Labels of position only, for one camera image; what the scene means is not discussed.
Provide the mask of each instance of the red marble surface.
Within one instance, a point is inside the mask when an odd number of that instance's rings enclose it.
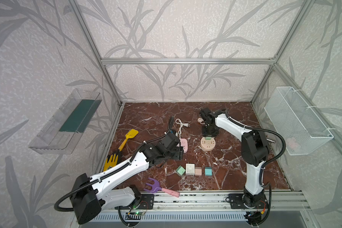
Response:
[[[148,177],[157,179],[161,187],[172,190],[241,190],[246,182],[246,163],[241,158],[241,143],[225,130],[219,130],[215,138],[216,146],[212,151],[202,151],[200,148],[201,125],[197,122],[201,108],[210,110],[229,108],[229,115],[250,126],[257,127],[259,123],[249,102],[189,102],[189,103],[126,103],[110,154],[116,150],[130,129],[139,131],[137,136],[129,139],[123,149],[122,161],[131,157],[133,151],[144,140],[154,139],[164,134],[170,116],[175,120],[180,118],[190,126],[183,127],[182,138],[188,141],[188,151],[182,161],[169,160],[162,168],[151,167],[132,176],[119,188],[136,185],[139,190],[145,188]],[[178,176],[178,166],[185,168],[186,163],[194,163],[202,167],[202,176]],[[211,167],[213,175],[206,177],[205,167]],[[278,163],[270,163],[264,172],[264,182],[270,181],[273,189],[289,189]]]

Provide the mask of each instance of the white block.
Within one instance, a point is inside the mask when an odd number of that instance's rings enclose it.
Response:
[[[186,164],[186,175],[195,175],[195,164]]]

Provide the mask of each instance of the floral wallpaper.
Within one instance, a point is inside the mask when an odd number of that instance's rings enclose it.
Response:
[[[73,153],[29,149],[74,88],[103,101]],[[0,227],[65,225],[53,204],[95,171],[118,108],[67,1],[0,0]]]
[[[102,58],[271,58],[302,2],[78,0]],[[267,66],[107,68],[126,101],[237,101],[257,89]]]
[[[315,1],[280,66],[342,134],[342,0]],[[277,86],[273,73],[253,104],[263,127],[274,129],[264,107]],[[275,151],[280,150],[274,144]],[[321,227],[342,228],[342,155],[328,142],[308,155],[280,159],[287,180],[302,190]]]

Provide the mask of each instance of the white power cord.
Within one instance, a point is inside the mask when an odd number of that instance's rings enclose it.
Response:
[[[181,129],[182,129],[182,127],[183,126],[189,127],[189,124],[188,123],[186,123],[186,124],[182,123],[180,119],[176,119],[175,123],[180,125],[179,131],[178,131],[178,135],[179,135],[179,138],[181,139]]]

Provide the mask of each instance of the gray floor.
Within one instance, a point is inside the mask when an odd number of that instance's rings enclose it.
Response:
[[[88,222],[80,228],[110,228],[126,227],[121,222]],[[246,222],[141,222],[137,228],[248,228],[251,227]],[[260,225],[260,228],[284,227],[284,228],[306,228],[303,218],[298,211],[273,211],[268,219]]]

